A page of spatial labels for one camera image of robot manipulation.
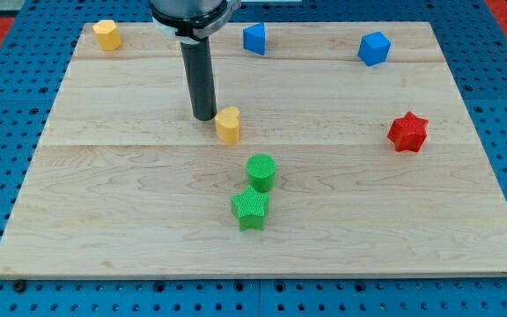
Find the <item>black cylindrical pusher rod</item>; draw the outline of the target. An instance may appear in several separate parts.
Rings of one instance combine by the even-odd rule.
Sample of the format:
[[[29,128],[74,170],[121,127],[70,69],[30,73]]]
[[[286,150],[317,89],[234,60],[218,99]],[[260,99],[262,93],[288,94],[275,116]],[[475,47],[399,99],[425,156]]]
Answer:
[[[193,115],[199,121],[210,121],[217,114],[217,99],[209,39],[181,43],[180,47]]]

